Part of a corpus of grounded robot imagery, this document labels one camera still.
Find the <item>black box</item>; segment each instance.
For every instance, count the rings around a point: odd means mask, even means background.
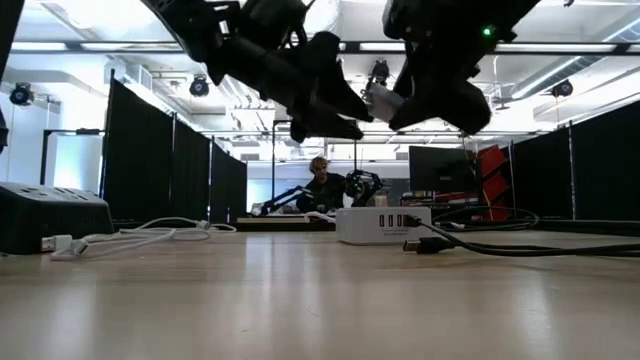
[[[107,203],[89,191],[0,182],[0,252],[53,251],[43,238],[112,234]]]

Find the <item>computer monitor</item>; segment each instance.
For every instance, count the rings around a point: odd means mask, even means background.
[[[409,147],[412,191],[470,192],[478,190],[473,153],[463,149]]]

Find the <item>desk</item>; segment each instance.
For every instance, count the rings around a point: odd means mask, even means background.
[[[638,319],[640,261],[628,259],[427,257],[349,247],[331,233],[238,233],[86,263],[0,260],[7,360],[635,360]]]

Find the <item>red panel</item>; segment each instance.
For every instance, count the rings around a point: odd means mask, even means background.
[[[486,177],[506,161],[507,158],[504,157],[504,154],[500,150],[500,147],[496,145],[489,148],[480,157],[482,177]]]
[[[496,202],[492,206],[495,207],[506,207],[504,200],[500,199],[500,201]],[[493,221],[505,221],[511,216],[511,211],[508,210],[491,210],[491,215],[493,215]]]
[[[509,188],[506,180],[502,176],[501,173],[495,173],[489,179],[483,181],[482,188],[484,189],[484,193],[490,203],[493,203],[493,200],[498,197],[498,195],[502,194]]]

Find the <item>black cable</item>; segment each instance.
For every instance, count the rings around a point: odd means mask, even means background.
[[[408,227],[424,226],[429,230],[435,232],[436,234],[444,237],[444,239],[448,241],[443,241],[443,239],[440,238],[424,239],[424,242],[421,242],[420,244],[421,251],[424,253],[437,253],[442,250],[452,249],[459,246],[479,254],[504,257],[543,257],[567,255],[640,257],[640,244],[608,245],[574,249],[529,245],[487,245],[479,243],[467,243],[436,226],[425,224],[424,222],[422,222],[422,220],[411,215],[405,215],[404,224]]]
[[[534,227],[538,225],[538,223],[540,223],[540,217],[529,210],[518,209],[518,208],[506,208],[506,207],[499,207],[499,206],[474,206],[474,207],[469,207],[465,209],[454,210],[454,211],[450,211],[448,213],[434,217],[432,219],[432,222],[436,224],[438,223],[438,220],[441,220],[442,218],[446,218],[448,216],[460,214],[464,212],[476,211],[476,210],[504,210],[504,211],[511,211],[511,212],[521,212],[521,213],[528,214],[531,217],[531,219],[523,219],[522,222],[515,223],[515,224],[492,225],[492,226],[465,225],[464,228],[451,228],[446,230],[448,232],[524,230],[524,229]]]

